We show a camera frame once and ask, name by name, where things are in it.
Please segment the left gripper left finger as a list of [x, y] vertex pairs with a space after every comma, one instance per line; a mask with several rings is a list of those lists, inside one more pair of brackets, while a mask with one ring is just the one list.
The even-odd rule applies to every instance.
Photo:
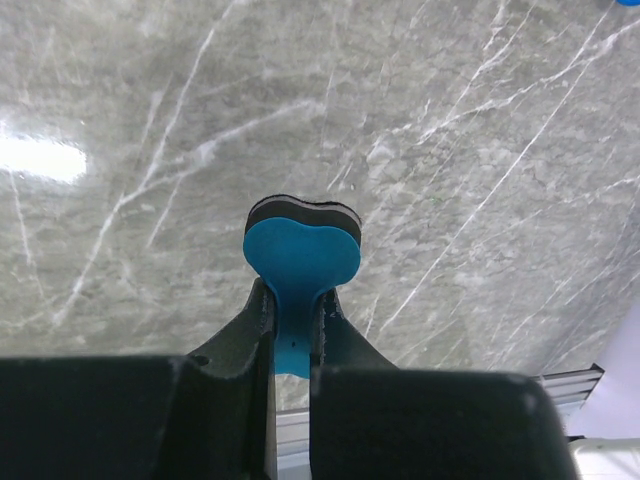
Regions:
[[275, 477], [275, 297], [261, 279], [240, 313], [190, 353], [210, 381], [207, 446], [228, 479]]

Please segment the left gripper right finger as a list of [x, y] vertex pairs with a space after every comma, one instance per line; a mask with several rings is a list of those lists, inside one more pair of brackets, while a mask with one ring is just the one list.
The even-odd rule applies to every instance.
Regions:
[[310, 371], [321, 367], [398, 370], [345, 317], [336, 289], [316, 301], [310, 333]]

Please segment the blue heart-shaped eraser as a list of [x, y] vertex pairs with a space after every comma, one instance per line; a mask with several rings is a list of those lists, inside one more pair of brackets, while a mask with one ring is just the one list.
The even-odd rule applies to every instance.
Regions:
[[250, 209], [243, 254], [274, 294], [277, 374], [310, 377], [317, 301], [354, 278], [361, 237], [361, 218], [340, 202], [275, 194]]

